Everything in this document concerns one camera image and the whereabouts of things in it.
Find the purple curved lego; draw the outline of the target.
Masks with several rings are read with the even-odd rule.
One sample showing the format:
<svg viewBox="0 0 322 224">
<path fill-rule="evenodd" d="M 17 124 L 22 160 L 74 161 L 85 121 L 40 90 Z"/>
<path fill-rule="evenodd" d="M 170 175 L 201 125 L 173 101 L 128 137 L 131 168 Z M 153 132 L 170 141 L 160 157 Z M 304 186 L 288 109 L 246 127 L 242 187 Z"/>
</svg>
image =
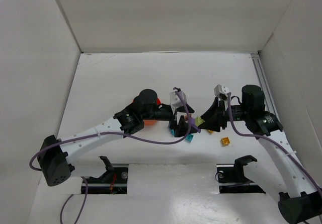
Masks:
<svg viewBox="0 0 322 224">
<path fill-rule="evenodd" d="M 195 124 L 195 119 L 194 118 L 190 117 L 188 119 L 188 124 L 190 125 L 190 134 L 199 133 L 200 132 L 200 129 Z"/>
</svg>

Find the light green lego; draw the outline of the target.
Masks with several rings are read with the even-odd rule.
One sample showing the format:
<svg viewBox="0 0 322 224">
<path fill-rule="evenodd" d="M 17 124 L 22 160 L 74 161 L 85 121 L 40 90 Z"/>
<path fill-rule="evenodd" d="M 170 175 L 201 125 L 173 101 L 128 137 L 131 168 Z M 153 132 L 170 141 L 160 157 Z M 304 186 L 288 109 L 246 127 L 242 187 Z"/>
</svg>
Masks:
<svg viewBox="0 0 322 224">
<path fill-rule="evenodd" d="M 203 124 L 205 122 L 205 120 L 203 120 L 201 117 L 196 117 L 195 118 L 195 125 L 196 126 L 199 126 L 199 125 L 201 125 L 201 124 Z"/>
</svg>

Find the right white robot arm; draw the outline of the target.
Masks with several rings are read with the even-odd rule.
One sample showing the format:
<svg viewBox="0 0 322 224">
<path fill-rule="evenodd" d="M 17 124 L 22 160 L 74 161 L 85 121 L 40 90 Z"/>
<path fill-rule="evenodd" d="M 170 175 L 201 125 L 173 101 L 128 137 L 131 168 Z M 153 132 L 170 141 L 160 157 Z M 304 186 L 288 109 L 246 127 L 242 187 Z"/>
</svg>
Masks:
<svg viewBox="0 0 322 224">
<path fill-rule="evenodd" d="M 229 123 L 243 121 L 250 133 L 241 133 L 235 126 L 234 132 L 255 138 L 272 159 L 281 178 L 267 171 L 255 157 L 246 155 L 235 159 L 233 164 L 218 165 L 218 182 L 232 188 L 247 182 L 257 184 L 276 201 L 287 223 L 321 217 L 321 187 L 300 163 L 277 116 L 266 110 L 263 90 L 256 85 L 245 85 L 241 93 L 238 104 L 232 105 L 231 92 L 217 85 L 214 102 L 201 116 L 204 123 L 199 127 L 220 132 Z"/>
</svg>

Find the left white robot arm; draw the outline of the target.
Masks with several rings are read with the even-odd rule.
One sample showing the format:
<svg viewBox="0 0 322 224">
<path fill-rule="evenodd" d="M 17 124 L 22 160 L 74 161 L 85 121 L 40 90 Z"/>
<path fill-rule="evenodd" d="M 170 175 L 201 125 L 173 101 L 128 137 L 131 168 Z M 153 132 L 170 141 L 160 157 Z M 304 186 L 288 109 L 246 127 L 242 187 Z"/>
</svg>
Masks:
<svg viewBox="0 0 322 224">
<path fill-rule="evenodd" d="M 184 123 L 184 133 L 177 137 L 178 141 L 182 141 L 190 134 L 193 123 L 177 114 L 190 115 L 195 112 L 187 103 L 185 93 L 174 88 L 170 93 L 170 104 L 157 101 L 158 96 L 154 90 L 144 89 L 123 110 L 93 128 L 75 134 L 72 138 L 57 139 L 54 135 L 46 137 L 35 159 L 47 185 L 57 186 L 71 176 L 89 176 L 89 173 L 76 166 L 79 157 L 106 143 L 126 137 L 135 138 L 134 134 L 144 129 L 147 120 L 167 121 L 173 127 Z"/>
</svg>

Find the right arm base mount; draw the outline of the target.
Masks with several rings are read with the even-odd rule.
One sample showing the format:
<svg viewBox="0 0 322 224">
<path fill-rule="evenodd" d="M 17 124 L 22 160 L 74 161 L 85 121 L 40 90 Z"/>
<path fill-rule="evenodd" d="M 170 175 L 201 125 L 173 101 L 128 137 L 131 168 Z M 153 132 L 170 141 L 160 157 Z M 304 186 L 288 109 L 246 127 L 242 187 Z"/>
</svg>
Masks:
<svg viewBox="0 0 322 224">
<path fill-rule="evenodd" d="M 251 155 L 243 156 L 233 164 L 217 164 L 215 180 L 219 184 L 220 194 L 252 194 L 266 192 L 244 175 L 244 166 L 257 159 Z"/>
</svg>

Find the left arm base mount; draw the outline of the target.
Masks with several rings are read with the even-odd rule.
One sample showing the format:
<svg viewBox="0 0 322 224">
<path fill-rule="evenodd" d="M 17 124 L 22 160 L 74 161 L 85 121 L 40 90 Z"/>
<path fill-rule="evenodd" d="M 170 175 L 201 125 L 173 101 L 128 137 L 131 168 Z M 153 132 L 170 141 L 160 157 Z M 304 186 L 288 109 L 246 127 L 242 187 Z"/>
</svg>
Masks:
<svg viewBox="0 0 322 224">
<path fill-rule="evenodd" d="M 100 156 L 105 165 L 105 171 L 97 178 L 86 177 L 88 194 L 126 194 L 129 165 L 112 164 L 106 156 Z"/>
</svg>

